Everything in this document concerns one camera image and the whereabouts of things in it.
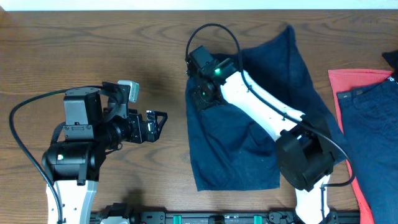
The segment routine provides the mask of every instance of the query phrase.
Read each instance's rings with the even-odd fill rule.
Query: blue cloth
[[[332,139],[348,144],[337,122],[313,88],[310,74],[295,45],[291,26],[275,39],[242,51],[243,67],[263,89],[297,110],[321,112]],[[214,55],[219,61],[236,55]],[[205,111],[194,108],[187,82],[187,124],[193,175],[198,190],[261,190],[279,187],[276,145],[248,115],[234,105]]]
[[[356,178],[376,223],[398,223],[398,83],[337,94]]]

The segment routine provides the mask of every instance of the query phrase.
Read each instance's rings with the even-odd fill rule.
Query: wooden table
[[[190,166],[185,117],[184,50],[190,34],[207,22],[228,26],[241,47],[275,37],[287,24],[315,88],[334,113],[327,70],[389,70],[381,53],[398,49],[397,11],[114,11],[11,12],[0,16],[0,222],[46,223],[45,182],[12,138],[8,114],[35,95],[102,81],[134,80],[138,103],[130,107],[166,111],[169,120],[156,143],[125,144],[101,168],[94,210],[113,202],[167,210],[268,210],[294,208],[294,189],[251,192],[197,192]],[[223,31],[200,32],[192,49],[234,53]],[[63,96],[23,107],[16,128],[41,161],[52,131],[65,119]],[[348,178],[335,167],[332,182]],[[350,186],[329,190],[328,204],[357,210]]]

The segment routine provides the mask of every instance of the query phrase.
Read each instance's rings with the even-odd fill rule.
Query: green indicator
[[[262,224],[262,216],[255,215],[254,216],[254,224]]]
[[[181,215],[174,215],[174,216],[173,216],[173,224],[182,224],[182,217],[181,217]]]

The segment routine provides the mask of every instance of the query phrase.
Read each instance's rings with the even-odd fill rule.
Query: red fabric
[[[368,86],[375,83],[381,83],[391,76],[390,71],[370,70],[370,69],[341,69],[329,70],[329,80],[331,89],[333,90],[333,97],[335,99],[337,121],[340,129],[343,131],[343,123],[341,122],[341,111],[338,104],[337,93],[342,91],[349,91],[353,88]],[[348,172],[351,175],[351,166],[347,162]],[[354,193],[361,212],[361,224],[374,224],[372,211],[366,202],[358,181],[355,179],[352,183]]]

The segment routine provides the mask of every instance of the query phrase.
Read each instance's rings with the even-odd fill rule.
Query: white backdrop
[[[398,9],[398,0],[0,0],[0,6],[6,11]]]

